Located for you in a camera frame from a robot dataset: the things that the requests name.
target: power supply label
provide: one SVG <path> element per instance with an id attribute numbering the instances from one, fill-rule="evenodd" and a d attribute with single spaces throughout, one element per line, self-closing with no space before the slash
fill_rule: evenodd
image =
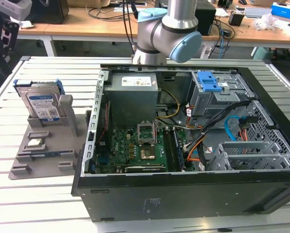
<path id="1" fill-rule="evenodd" d="M 151 86 L 150 77 L 122 77 L 122 86 Z"/>
<path id="2" fill-rule="evenodd" d="M 29 102 L 39 119 L 43 121 L 59 120 L 57 108 L 53 106 L 52 96 L 29 96 Z"/>

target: small chip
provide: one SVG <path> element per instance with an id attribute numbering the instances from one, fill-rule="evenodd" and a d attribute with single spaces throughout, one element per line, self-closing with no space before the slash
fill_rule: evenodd
<path id="1" fill-rule="evenodd" d="M 154 147 L 144 146 L 140 148 L 140 159 L 142 160 L 152 160 L 155 159 Z"/>
<path id="2" fill-rule="evenodd" d="M 43 144 L 43 138 L 29 140 L 27 147 L 40 147 Z"/>

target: yellow wire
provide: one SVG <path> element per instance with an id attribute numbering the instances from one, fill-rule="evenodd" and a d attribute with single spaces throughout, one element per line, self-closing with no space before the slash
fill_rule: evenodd
<path id="1" fill-rule="evenodd" d="M 156 118 L 157 118 L 157 119 L 166 119 L 166 118 L 170 118 L 170 117 L 173 117 L 173 116 L 177 115 L 178 112 L 179 112 L 179 110 L 180 110 L 180 103 L 178 102 L 178 100 L 175 98 L 175 96 L 174 96 L 171 92 L 169 92 L 169 91 L 166 90 L 166 89 L 161 89 L 161 90 L 167 92 L 170 96 L 172 96 L 172 97 L 174 98 L 174 100 L 175 100 L 176 103 L 177 103 L 177 109 L 176 109 L 176 112 L 175 112 L 174 114 L 172 114 L 172 115 L 168 115 L 168 116 L 157 116 Z"/>

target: slotted table surface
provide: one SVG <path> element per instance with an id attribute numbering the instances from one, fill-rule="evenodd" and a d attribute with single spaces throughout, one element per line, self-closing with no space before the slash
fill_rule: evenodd
<path id="1" fill-rule="evenodd" d="M 212 232 L 223 227 L 237 229 L 237 232 L 290 232 L 290 203 L 270 215 L 261 216 L 93 223 L 81 199 L 70 194 L 73 176 L 8 179 L 28 117 L 24 103 L 12 87 L 13 80 L 45 81 L 58 78 L 66 94 L 73 95 L 75 114 L 84 114 L 93 103 L 100 64 L 106 63 L 127 64 L 130 59 L 31 57 L 20 61 L 0 88 L 0 233 L 169 233 L 200 232 L 205 229 Z M 290 119 L 290 83 L 272 65 L 255 60 L 214 59 L 195 59 L 187 64 L 248 67 Z"/>

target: office floor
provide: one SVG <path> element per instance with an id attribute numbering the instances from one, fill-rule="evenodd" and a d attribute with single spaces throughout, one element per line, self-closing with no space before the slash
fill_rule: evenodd
<path id="1" fill-rule="evenodd" d="M 55 47 L 58 56 L 88 56 L 88 57 L 129 57 L 131 50 L 128 43 L 116 43 L 111 45 L 109 42 L 89 42 L 89 52 L 84 52 L 81 41 L 55 41 Z M 230 47 L 226 52 L 224 59 L 252 59 L 250 56 L 253 48 L 250 47 Z M 18 40 L 16 51 L 11 54 L 10 67 L 13 69 L 22 56 L 47 56 L 42 45 L 41 48 L 36 46 L 34 40 Z M 218 58 L 218 54 L 212 54 L 211 58 Z M 273 61 L 276 68 L 290 80 L 290 59 L 283 59 L 283 53 L 278 52 L 278 59 Z M 0 73 L 0 86 L 6 77 Z"/>

